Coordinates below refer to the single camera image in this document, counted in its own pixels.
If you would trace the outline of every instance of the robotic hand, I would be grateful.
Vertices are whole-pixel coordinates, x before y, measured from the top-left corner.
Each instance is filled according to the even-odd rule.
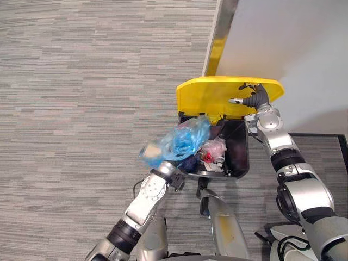
[[[144,179],[133,200],[109,235],[87,255],[85,261],[127,261],[132,249],[146,231],[164,198],[167,187],[182,189],[184,180],[176,173],[176,163],[164,161]]]
[[[264,87],[244,84],[240,89],[246,87],[255,91],[251,97],[229,102],[257,110],[245,121],[249,128],[257,128],[258,139],[277,172],[279,209],[303,227],[318,260],[348,260],[348,219],[335,214],[330,191],[284,130],[279,111],[269,105]]]

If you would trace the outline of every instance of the trash bin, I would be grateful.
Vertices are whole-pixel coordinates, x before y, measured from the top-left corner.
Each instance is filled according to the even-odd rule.
[[[276,80],[248,77],[200,77],[178,86],[176,93],[179,123],[205,115],[212,124],[210,139],[222,136],[227,148],[223,172],[207,171],[204,164],[198,164],[197,168],[188,174],[239,179],[248,172],[248,130],[244,116],[253,114],[256,110],[228,102],[230,98],[247,98],[252,94],[251,88],[239,90],[244,83],[262,83],[270,102],[284,93],[283,87]]]

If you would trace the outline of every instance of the blue plastic bag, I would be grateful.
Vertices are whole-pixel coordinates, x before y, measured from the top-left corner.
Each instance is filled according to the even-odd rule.
[[[207,117],[189,119],[175,127],[161,140],[147,144],[140,152],[140,157],[150,167],[158,167],[163,160],[183,160],[196,154],[209,139],[209,130]]]

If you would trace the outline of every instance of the gray carpet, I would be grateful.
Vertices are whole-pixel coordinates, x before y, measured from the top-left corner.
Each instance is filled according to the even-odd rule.
[[[201,74],[215,0],[0,1],[0,260],[82,260],[132,200],[142,144],[177,122],[175,88]],[[336,138],[296,138],[347,216]],[[249,174],[211,188],[253,235],[285,220],[274,171],[250,140]],[[160,211],[170,252],[213,254],[196,179]]]

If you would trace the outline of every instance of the white wall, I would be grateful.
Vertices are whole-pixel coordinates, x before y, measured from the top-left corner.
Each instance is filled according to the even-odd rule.
[[[348,1],[240,0],[216,75],[279,80],[290,132],[348,134]]]

